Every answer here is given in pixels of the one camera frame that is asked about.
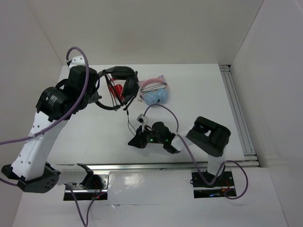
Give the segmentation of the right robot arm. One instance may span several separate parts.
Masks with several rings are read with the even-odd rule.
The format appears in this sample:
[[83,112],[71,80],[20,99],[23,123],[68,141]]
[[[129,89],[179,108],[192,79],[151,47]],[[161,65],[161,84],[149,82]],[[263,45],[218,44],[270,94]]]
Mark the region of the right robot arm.
[[184,136],[171,132],[163,122],[155,122],[151,127],[141,125],[128,145],[144,149],[149,143],[161,144],[170,154],[189,150],[190,145],[196,145],[209,155],[207,171],[198,171],[200,178],[207,187],[214,187],[223,180],[223,155],[230,136],[231,131],[227,127],[199,116]]

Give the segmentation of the black headset with microphone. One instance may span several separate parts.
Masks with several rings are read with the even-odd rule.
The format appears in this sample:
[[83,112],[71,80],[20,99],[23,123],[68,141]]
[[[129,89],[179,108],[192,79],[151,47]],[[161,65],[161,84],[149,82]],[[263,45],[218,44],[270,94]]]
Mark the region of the black headset with microphone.
[[113,105],[107,106],[99,101],[96,105],[109,111],[117,111],[120,108],[127,111],[139,92],[138,72],[127,66],[114,66],[100,71],[98,75],[105,78]]

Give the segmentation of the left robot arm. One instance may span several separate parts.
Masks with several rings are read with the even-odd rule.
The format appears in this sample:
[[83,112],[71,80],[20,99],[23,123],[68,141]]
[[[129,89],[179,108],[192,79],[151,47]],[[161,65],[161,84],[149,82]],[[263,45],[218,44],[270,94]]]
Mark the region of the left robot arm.
[[99,187],[101,178],[85,164],[56,166],[47,162],[53,145],[73,114],[99,100],[99,75],[85,66],[74,66],[67,79],[45,89],[36,104],[34,123],[17,159],[1,172],[23,192],[46,193],[61,184],[83,189]]

